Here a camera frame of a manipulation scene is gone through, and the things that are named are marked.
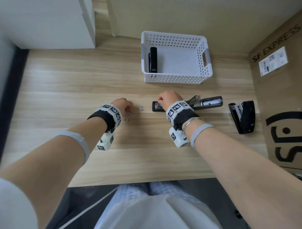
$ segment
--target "dark floor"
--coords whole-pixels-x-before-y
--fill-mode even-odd
[[[216,178],[181,180],[180,183],[189,194],[209,206],[223,229],[249,228],[243,219],[236,217],[236,207]],[[68,220],[107,195],[115,187],[117,187],[117,185],[68,188],[47,229],[59,228]],[[93,229],[113,195],[114,193],[66,228]]]

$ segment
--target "black wrist strap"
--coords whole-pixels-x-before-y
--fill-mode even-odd
[[[189,118],[193,117],[199,117],[198,114],[196,114],[194,111],[188,109],[188,110],[183,110],[180,113],[177,114],[175,120],[174,120],[174,126],[178,130],[182,130],[182,125],[185,121],[187,121]]]
[[[104,121],[107,124],[106,132],[109,132],[109,131],[113,132],[115,122],[114,122],[113,116],[111,114],[109,114],[107,111],[98,110],[98,111],[94,112],[92,115],[90,115],[89,118],[87,118],[87,119],[90,119],[93,117],[99,117],[99,118],[104,119]]]

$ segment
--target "hand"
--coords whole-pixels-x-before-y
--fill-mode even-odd
[[[157,101],[163,107],[165,111],[171,106],[173,103],[177,101],[182,101],[183,98],[177,94],[175,91],[165,91],[160,93]]]
[[[120,112],[122,113],[123,117],[127,117],[133,112],[133,104],[131,101],[128,101],[126,98],[118,98],[111,102],[110,104],[116,106]]]

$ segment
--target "white cable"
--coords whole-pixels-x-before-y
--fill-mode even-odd
[[[91,205],[90,207],[86,208],[84,211],[82,211],[80,214],[78,214],[77,216],[73,217],[71,220],[69,220],[67,223],[65,223],[63,226],[61,226],[59,229],[63,229],[66,228],[69,224],[71,224],[73,221],[75,221],[77,218],[79,218],[81,215],[83,215],[85,212],[87,212],[88,210],[90,210],[91,208],[93,208],[94,206],[96,206],[99,202],[101,202],[103,199],[105,199],[107,196],[109,196],[111,193],[113,193],[115,190],[117,190],[119,186],[117,186],[115,189],[113,189],[110,193],[108,193],[107,195],[105,195],[102,199],[100,199],[98,202],[94,203],[93,205]]]

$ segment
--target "person's left hand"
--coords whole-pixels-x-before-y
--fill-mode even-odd
[[[120,112],[122,113],[123,117],[127,117],[133,112],[133,104],[131,101],[128,101],[126,98],[118,98],[112,101],[110,104],[116,106]]]

